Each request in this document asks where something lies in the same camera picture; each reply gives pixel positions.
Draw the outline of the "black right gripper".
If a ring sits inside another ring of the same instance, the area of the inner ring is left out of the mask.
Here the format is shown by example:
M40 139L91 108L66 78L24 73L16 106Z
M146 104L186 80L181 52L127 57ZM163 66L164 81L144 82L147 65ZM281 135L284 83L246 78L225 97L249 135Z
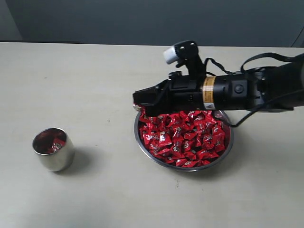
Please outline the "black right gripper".
M147 116L192 110L252 110L263 102L256 85L240 72L226 76L183 76L173 72L160 82L133 93L133 104Z

